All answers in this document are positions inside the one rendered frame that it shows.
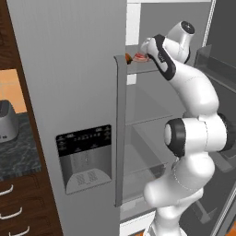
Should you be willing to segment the clear fridge crisper drawer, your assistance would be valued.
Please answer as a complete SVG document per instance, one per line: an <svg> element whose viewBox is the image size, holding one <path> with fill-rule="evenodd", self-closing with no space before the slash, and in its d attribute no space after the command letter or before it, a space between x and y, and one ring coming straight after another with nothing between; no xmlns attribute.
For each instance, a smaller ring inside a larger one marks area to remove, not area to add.
<svg viewBox="0 0 236 236"><path fill-rule="evenodd" d="M167 163L160 157L137 126L125 128L123 203L141 197L145 185L165 172Z"/></svg>

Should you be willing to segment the grey closed fridge door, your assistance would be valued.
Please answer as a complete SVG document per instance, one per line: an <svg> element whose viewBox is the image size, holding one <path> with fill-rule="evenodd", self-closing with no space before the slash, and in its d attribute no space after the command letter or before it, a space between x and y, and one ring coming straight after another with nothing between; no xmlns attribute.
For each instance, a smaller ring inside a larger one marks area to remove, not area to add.
<svg viewBox="0 0 236 236"><path fill-rule="evenodd" d="M126 0L6 0L64 236L119 236L115 183L68 195L55 138L116 125Z"/></svg>

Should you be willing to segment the grey fridge body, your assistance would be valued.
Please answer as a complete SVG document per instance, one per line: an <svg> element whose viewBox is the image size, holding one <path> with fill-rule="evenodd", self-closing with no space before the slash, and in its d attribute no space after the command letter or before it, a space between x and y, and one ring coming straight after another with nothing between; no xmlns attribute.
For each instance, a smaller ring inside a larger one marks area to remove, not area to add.
<svg viewBox="0 0 236 236"><path fill-rule="evenodd" d="M196 51L206 45L215 3L216 0L127 0L126 51L134 55L140 51L140 45L148 35L166 34L176 23L186 20L195 27L188 61L192 65ZM184 113L182 103L159 71L127 74L126 123L181 113ZM170 172L175 160L163 138L163 129L169 120L135 124L146 135L151 148L162 155L159 159L167 163L162 175ZM119 236L149 236L146 230L154 217L155 210L148 206L143 195L123 203L120 207Z"/></svg>

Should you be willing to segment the clear fridge door bin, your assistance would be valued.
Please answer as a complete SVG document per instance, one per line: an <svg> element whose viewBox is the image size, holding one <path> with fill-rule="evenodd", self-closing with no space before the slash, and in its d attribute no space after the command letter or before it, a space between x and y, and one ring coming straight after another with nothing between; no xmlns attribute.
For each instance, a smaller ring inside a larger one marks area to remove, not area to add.
<svg viewBox="0 0 236 236"><path fill-rule="evenodd" d="M210 53L210 45L198 49L194 67L236 93L236 67L219 61Z"/></svg>

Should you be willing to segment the red raw steak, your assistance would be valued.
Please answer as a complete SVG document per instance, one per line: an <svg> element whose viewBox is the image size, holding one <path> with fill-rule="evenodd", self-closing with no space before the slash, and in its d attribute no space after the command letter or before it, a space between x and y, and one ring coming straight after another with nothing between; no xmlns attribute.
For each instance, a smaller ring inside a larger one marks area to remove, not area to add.
<svg viewBox="0 0 236 236"><path fill-rule="evenodd" d="M133 60L137 63L146 63L149 61L149 58L146 54L136 53L133 57Z"/></svg>

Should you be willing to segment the dark wood upper cupboard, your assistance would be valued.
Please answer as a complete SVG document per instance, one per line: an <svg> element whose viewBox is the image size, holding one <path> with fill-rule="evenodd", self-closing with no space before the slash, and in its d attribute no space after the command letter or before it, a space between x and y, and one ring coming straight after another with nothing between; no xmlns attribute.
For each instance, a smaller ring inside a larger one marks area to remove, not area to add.
<svg viewBox="0 0 236 236"><path fill-rule="evenodd" d="M0 0L0 70L16 67L14 31L6 0Z"/></svg>

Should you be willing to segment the glass fridge shelf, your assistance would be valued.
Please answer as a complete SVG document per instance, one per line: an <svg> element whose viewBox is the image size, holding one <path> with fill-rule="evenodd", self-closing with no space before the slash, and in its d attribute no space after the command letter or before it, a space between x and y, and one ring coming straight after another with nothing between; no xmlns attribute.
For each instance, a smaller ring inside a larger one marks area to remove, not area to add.
<svg viewBox="0 0 236 236"><path fill-rule="evenodd" d="M141 73L148 73L158 71L155 63L153 61L148 62L132 62L130 65L127 66L127 74L141 74Z"/></svg>
<svg viewBox="0 0 236 236"><path fill-rule="evenodd" d="M156 121L156 120L161 120L161 119L171 119L171 118L176 118L176 117L181 117L183 115L183 113L181 114L169 114L169 115L165 115L165 116L160 116L160 117L153 117L153 118L147 118L147 119L143 119L143 120L137 120L137 121L132 121L132 122L128 122L125 123L125 128L127 128L128 126L132 126L135 124L142 124L142 123L146 123L146 122L152 122L152 121Z"/></svg>

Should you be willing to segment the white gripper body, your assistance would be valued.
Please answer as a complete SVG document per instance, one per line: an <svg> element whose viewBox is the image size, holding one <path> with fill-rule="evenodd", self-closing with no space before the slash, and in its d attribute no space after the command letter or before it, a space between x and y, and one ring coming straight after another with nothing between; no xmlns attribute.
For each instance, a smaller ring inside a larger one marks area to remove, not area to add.
<svg viewBox="0 0 236 236"><path fill-rule="evenodd" d="M140 50L147 54L149 58L152 60L157 59L157 45L154 38L146 38L145 41L142 43Z"/></svg>

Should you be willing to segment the grey countertop appliance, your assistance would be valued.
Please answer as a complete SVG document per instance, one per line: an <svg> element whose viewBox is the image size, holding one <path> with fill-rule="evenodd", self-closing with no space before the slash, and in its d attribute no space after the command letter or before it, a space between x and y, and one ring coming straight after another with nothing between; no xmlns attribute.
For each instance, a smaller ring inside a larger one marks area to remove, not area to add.
<svg viewBox="0 0 236 236"><path fill-rule="evenodd" d="M9 100L0 100L0 143L18 136L18 116Z"/></svg>

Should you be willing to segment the dark wood drawer front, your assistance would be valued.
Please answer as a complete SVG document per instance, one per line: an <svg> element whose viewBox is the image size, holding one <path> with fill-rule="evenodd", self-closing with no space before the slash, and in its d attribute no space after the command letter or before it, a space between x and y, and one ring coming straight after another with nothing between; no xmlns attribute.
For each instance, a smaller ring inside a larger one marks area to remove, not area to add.
<svg viewBox="0 0 236 236"><path fill-rule="evenodd" d="M23 207L22 213L17 217L6 220L0 219L0 228L19 224L51 225L45 205L40 198L26 198L22 201L13 201L9 205L0 206L0 214L3 216L11 215L18 212L21 207Z"/></svg>
<svg viewBox="0 0 236 236"><path fill-rule="evenodd" d="M7 195L0 196L0 204L6 201L19 199L23 195L37 193L46 186L45 182L36 174L25 175L0 182L0 192L5 191L14 184L14 189Z"/></svg>
<svg viewBox="0 0 236 236"><path fill-rule="evenodd" d="M52 236L53 230L46 225L37 225L37 224L19 224L13 225L11 227L0 228L0 236L8 236L8 233L17 234L27 229L30 226L29 233L25 236Z"/></svg>

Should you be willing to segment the grey open fridge door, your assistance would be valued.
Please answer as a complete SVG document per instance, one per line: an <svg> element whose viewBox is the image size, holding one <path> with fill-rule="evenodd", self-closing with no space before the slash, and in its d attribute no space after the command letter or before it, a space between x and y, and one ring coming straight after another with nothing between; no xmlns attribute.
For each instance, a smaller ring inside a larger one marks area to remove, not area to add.
<svg viewBox="0 0 236 236"><path fill-rule="evenodd" d="M210 55L236 67L236 0L217 0L206 46ZM219 111L236 126L236 93L210 78L220 100ZM236 219L236 143L211 155L216 163L204 196L186 210L181 225L188 236L226 236Z"/></svg>

